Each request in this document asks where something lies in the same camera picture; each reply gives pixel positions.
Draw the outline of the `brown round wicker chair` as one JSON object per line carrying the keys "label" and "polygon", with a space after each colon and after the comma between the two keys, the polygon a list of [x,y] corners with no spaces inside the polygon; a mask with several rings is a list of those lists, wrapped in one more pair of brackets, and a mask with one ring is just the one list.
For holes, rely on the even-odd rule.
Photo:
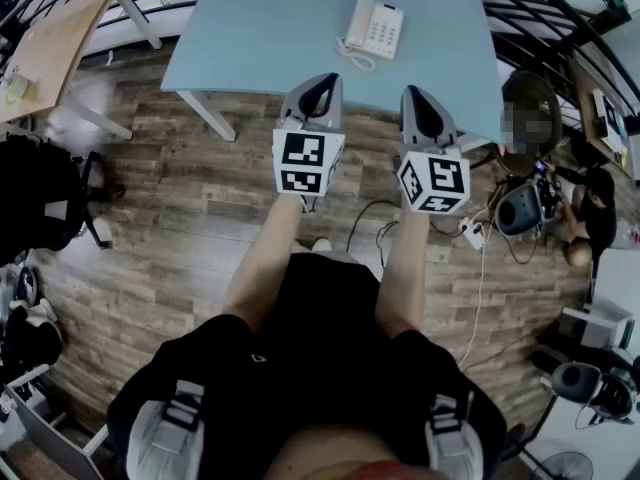
{"label": "brown round wicker chair", "polygon": [[551,85],[529,71],[514,71],[502,90],[505,152],[496,151],[496,159],[509,174],[526,177],[561,138],[560,103]]}

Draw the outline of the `green cup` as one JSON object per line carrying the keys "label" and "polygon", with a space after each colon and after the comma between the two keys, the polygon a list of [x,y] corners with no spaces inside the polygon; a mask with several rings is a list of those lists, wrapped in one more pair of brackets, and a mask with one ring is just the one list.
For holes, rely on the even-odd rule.
{"label": "green cup", "polygon": [[18,102],[29,102],[36,98],[37,83],[20,73],[11,73],[2,78],[5,102],[9,106]]}

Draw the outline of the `light wooden desk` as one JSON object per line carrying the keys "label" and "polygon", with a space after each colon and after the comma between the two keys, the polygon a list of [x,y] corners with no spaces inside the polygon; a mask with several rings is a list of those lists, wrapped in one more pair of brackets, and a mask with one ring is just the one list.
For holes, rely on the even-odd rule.
{"label": "light wooden desk", "polygon": [[89,39],[113,0],[72,0],[32,25],[12,55],[5,76],[20,73],[37,83],[36,98],[9,106],[0,83],[0,123],[66,108],[107,132],[129,140],[132,131],[98,114],[69,93]]}

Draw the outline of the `person's right forearm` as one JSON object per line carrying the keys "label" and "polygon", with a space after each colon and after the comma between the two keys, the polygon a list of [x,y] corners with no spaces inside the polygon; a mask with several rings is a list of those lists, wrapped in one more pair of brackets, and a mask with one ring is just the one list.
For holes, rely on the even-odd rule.
{"label": "person's right forearm", "polygon": [[375,307],[376,322],[390,338],[421,329],[429,229],[428,214],[402,207]]}

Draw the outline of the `white cabinet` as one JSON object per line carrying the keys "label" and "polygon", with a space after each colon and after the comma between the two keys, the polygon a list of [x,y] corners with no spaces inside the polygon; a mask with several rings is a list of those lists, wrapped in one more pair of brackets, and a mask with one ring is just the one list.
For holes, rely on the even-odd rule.
{"label": "white cabinet", "polygon": [[51,423],[46,422],[18,395],[16,389],[49,370],[41,364],[3,386],[15,405],[15,412],[34,444],[53,462],[75,480],[105,480],[92,456],[109,436],[106,425],[97,431],[88,443],[80,448],[63,436]]}

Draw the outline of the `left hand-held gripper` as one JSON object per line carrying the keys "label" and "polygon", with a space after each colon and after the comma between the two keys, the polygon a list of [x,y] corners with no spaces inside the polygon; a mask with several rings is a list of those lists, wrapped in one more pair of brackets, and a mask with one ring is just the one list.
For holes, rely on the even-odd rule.
{"label": "left hand-held gripper", "polygon": [[326,195],[345,145],[342,118],[343,82],[335,72],[312,77],[289,92],[272,134],[278,192]]}

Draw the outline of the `black office chair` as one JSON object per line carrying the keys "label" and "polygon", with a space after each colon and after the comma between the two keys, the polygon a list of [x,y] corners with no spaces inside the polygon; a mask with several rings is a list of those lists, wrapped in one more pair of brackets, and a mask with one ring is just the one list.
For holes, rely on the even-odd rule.
{"label": "black office chair", "polygon": [[40,138],[11,135],[0,142],[0,267],[32,249],[61,251],[86,227],[101,249],[89,204],[121,198],[121,184],[93,186],[92,167],[103,162],[91,151],[86,158]]}

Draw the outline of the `white flat panel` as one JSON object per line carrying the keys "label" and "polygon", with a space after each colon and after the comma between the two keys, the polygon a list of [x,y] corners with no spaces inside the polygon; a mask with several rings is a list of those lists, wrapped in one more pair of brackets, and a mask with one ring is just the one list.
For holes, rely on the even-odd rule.
{"label": "white flat panel", "polygon": [[592,91],[592,99],[599,138],[612,152],[621,154],[625,150],[625,146],[616,109],[601,89]]}

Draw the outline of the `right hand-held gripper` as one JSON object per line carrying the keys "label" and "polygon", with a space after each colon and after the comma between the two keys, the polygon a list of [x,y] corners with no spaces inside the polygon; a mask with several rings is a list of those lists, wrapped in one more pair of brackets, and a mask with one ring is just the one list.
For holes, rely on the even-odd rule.
{"label": "right hand-held gripper", "polygon": [[470,163],[456,143],[453,118],[428,92],[407,86],[401,97],[397,171],[411,211],[454,213],[470,198]]}

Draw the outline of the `person's black shirt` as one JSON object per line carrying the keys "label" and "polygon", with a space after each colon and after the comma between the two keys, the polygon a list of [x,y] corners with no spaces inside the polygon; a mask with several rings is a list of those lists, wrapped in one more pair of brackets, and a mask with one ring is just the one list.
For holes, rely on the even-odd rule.
{"label": "person's black shirt", "polygon": [[488,480],[502,414],[422,333],[390,338],[378,290],[364,265],[295,254],[256,332],[223,314],[163,343],[108,409],[128,480],[264,480],[295,433],[320,425],[371,432],[422,467],[475,438]]}

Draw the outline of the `person's left forearm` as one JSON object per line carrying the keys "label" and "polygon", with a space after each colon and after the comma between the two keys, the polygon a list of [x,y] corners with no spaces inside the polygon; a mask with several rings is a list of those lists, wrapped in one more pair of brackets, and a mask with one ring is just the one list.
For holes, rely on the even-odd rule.
{"label": "person's left forearm", "polygon": [[232,276],[223,313],[242,319],[252,332],[260,328],[276,302],[302,214],[299,196],[279,194]]}

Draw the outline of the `light blue table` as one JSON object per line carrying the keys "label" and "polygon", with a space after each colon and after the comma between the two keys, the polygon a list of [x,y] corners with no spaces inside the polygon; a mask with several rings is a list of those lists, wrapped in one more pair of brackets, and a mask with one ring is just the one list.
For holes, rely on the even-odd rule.
{"label": "light blue table", "polygon": [[497,142],[503,98],[480,0],[377,0],[404,14],[392,60],[365,72],[336,42],[357,0],[198,0],[162,81],[165,91],[285,94],[336,72],[348,103],[395,112],[405,87],[435,97],[456,127]]}

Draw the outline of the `white box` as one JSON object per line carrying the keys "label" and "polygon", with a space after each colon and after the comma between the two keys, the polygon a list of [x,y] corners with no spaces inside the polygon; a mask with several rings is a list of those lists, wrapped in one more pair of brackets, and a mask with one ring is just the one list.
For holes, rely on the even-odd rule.
{"label": "white box", "polygon": [[617,306],[585,304],[582,309],[565,306],[562,315],[585,324],[580,343],[592,348],[626,349],[635,327],[634,317]]}

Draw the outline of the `white corded desk telephone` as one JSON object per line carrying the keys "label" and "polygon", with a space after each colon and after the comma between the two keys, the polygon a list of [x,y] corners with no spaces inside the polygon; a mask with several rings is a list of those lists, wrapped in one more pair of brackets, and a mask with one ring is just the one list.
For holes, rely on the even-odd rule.
{"label": "white corded desk telephone", "polygon": [[404,11],[376,2],[369,17],[360,50],[393,60],[398,49],[404,21]]}

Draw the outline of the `grey round device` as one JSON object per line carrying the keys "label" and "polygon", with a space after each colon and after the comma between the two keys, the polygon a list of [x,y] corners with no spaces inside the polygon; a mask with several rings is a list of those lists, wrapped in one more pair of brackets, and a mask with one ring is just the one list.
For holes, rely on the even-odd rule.
{"label": "grey round device", "polygon": [[523,184],[498,203],[496,226],[507,238],[540,231],[543,222],[538,189],[535,184]]}

